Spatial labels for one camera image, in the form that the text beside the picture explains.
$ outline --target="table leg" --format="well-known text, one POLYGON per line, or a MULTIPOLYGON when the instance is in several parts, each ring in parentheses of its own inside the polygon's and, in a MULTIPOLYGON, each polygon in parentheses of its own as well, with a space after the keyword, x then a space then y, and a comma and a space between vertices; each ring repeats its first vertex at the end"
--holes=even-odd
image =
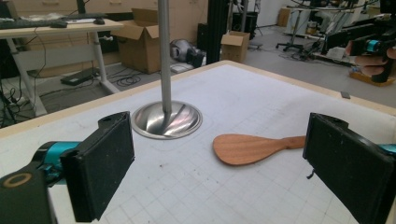
POLYGON ((107 80, 105 63, 103 62, 102 49, 100 48, 99 36, 97 32, 93 32, 93 38, 93 48, 95 50, 95 57, 100 70, 100 82, 105 87, 105 89, 107 89, 111 93, 119 92, 119 89, 117 89, 113 84, 111 84, 111 82, 107 80))
POLYGON ((33 110, 35 111, 35 116, 39 117, 46 115, 47 110, 44 107, 43 103, 41 102, 39 95, 37 94, 37 92, 35 92, 32 83, 30 82, 29 76, 27 75, 26 70, 24 70, 21 61, 19 60, 18 57, 19 52, 15 47, 14 41, 11 38, 8 38, 7 43, 10 48, 12 57, 14 58, 15 64, 17 65, 18 70, 20 72, 21 79, 26 87, 27 97, 29 98, 29 102, 33 110))

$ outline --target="stainless steel base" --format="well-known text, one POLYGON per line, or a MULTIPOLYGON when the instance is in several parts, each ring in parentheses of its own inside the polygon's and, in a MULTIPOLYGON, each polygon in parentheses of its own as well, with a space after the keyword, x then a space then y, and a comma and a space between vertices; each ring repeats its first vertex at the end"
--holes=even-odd
POLYGON ((163 103, 145 105, 132 114, 134 130, 149 138, 175 139, 195 132, 202 124, 201 112, 192 105, 172 102, 172 112, 163 112, 163 103))

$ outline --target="desk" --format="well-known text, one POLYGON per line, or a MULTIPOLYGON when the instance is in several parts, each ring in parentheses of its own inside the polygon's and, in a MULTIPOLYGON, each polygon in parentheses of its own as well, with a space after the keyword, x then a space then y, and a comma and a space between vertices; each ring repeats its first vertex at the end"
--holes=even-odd
POLYGON ((35 92, 34 87, 27 75, 27 71, 45 67, 61 66, 70 63, 81 63, 96 60, 100 69, 100 82, 110 92, 119 90, 106 79, 106 69, 103 61, 102 50, 99 44, 98 32, 116 30, 122 24, 105 20, 106 24, 96 25, 93 23, 69 24, 65 29, 49 27, 24 28, 0 30, 0 39, 6 39, 15 60, 15 64, 21 74, 21 79, 26 87, 27 96, 37 117, 47 114, 47 110, 35 92), (44 49, 34 51, 18 51, 12 38, 42 36, 42 35, 70 35, 74 33, 92 33, 93 44, 74 46, 63 49, 44 49))
MULTIPOLYGON (((0 176, 27 164, 48 141, 82 141, 97 120, 161 99, 161 83, 28 120, 0 130, 0 176)), ((305 135, 309 113, 349 122, 375 143, 395 142, 396 109, 239 63, 213 63, 172 77, 174 100, 196 106, 202 126, 175 140, 134 133, 135 162, 99 223, 357 223, 314 175, 303 150, 283 150, 248 166, 220 162, 223 133, 269 138, 305 135)), ((59 223, 74 223, 66 186, 51 188, 59 223)))

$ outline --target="floor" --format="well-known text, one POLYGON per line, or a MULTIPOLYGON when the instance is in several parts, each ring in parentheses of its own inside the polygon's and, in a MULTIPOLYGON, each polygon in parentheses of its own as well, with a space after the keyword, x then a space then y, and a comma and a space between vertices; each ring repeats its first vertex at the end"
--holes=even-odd
MULTIPOLYGON (((245 64, 263 70, 274 72, 286 77, 292 77, 304 82, 315 84, 334 91, 344 91, 352 97, 359 97, 373 101, 381 105, 396 107, 396 85, 377 87, 365 82, 358 81, 348 76, 349 67, 337 61, 306 58, 305 54, 299 54, 295 49, 283 51, 283 47, 276 48, 277 43, 288 43, 289 35, 284 35, 284 28, 271 26, 256 31, 255 38, 251 41, 251 48, 247 52, 245 64)), ((314 38, 296 37, 295 44, 303 44, 306 50, 317 40, 314 38)), ((160 78, 160 74, 141 74, 122 65, 112 64, 106 68, 108 79, 121 91, 149 83, 160 78)), ((61 84, 60 79, 68 76, 34 79, 35 89, 40 94, 43 104, 49 113, 53 113, 74 105, 83 104, 91 100, 104 97, 104 91, 96 80, 86 81, 76 87, 61 84)), ((19 79, 17 77, 3 79, 4 92, 13 92, 14 97, 19 96, 19 79)), ((18 102, 12 106, 17 122, 34 117, 33 111, 27 102, 18 102)), ((12 125, 10 115, 0 114, 0 128, 12 125)))

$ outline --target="wooden paddle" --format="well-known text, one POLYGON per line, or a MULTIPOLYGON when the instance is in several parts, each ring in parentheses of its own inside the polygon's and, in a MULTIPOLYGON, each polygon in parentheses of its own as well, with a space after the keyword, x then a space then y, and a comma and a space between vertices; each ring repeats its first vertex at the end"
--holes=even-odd
POLYGON ((271 139, 245 134, 229 133, 213 140, 216 155, 230 165, 246 165, 261 161, 280 150, 302 148, 305 136, 271 139))

